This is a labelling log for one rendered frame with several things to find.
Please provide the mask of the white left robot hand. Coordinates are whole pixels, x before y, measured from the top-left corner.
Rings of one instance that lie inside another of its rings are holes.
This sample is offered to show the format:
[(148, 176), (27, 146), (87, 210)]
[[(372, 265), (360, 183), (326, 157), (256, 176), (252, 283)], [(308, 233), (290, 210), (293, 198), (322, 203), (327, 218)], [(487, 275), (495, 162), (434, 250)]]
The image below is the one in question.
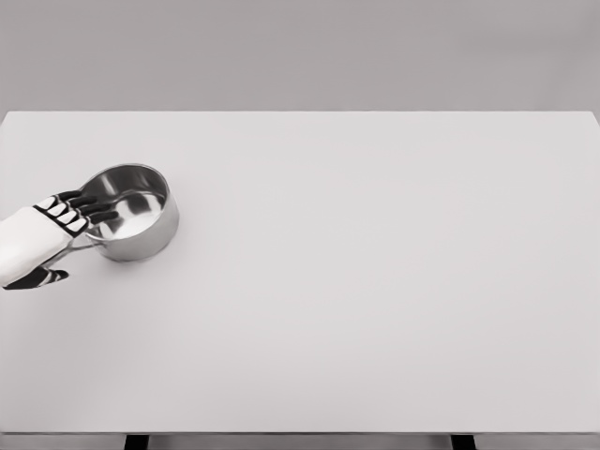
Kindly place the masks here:
[(40, 288), (69, 277), (52, 269), (74, 240), (118, 217), (108, 203), (80, 190), (55, 193), (0, 220), (0, 288)]

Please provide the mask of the stainless steel pot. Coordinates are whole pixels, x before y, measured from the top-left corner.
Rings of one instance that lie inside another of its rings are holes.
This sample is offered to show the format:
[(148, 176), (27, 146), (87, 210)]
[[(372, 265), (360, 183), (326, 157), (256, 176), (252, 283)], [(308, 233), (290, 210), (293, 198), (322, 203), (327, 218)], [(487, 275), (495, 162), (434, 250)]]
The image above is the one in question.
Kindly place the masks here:
[(150, 166), (107, 168), (84, 183), (82, 193), (110, 204), (118, 216), (92, 227), (84, 234), (87, 243), (69, 252), (93, 248), (115, 262), (139, 262), (156, 256), (177, 232), (176, 200), (165, 177)]

